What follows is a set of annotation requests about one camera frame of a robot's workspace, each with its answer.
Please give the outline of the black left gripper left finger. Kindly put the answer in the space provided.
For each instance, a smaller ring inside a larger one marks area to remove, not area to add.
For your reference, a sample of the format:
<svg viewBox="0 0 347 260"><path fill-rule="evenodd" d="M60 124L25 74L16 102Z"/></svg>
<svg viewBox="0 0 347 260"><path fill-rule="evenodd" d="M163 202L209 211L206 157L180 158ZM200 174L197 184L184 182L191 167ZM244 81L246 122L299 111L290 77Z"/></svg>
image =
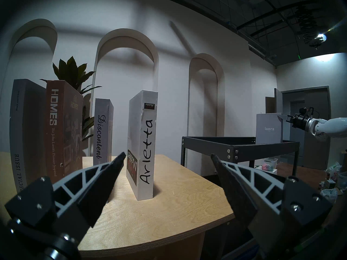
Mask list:
<svg viewBox="0 0 347 260"><path fill-rule="evenodd" d="M52 184L37 178L5 204L13 232L85 236L100 217L123 168L126 154L113 161L74 171Z"/></svg>

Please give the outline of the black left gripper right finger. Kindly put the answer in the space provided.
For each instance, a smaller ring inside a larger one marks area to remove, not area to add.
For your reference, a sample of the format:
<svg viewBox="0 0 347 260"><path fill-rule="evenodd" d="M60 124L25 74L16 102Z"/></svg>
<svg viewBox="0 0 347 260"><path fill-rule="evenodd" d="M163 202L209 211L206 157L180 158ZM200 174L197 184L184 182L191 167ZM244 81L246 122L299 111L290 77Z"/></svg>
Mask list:
<svg viewBox="0 0 347 260"><path fill-rule="evenodd" d="M290 253L318 231L332 203L296 176L287 178L221 160L211 160L236 219L263 253Z"/></svg>

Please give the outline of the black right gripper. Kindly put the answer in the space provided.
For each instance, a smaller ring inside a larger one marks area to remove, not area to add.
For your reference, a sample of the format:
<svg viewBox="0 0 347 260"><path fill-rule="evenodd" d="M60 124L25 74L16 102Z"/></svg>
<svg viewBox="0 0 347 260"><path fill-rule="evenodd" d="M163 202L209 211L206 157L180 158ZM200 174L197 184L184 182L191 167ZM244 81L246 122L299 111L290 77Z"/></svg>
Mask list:
<svg viewBox="0 0 347 260"><path fill-rule="evenodd" d="M278 118L292 124L293 128L309 131L310 120L312 119L312 107L300 108L295 116L279 114Z"/></svg>

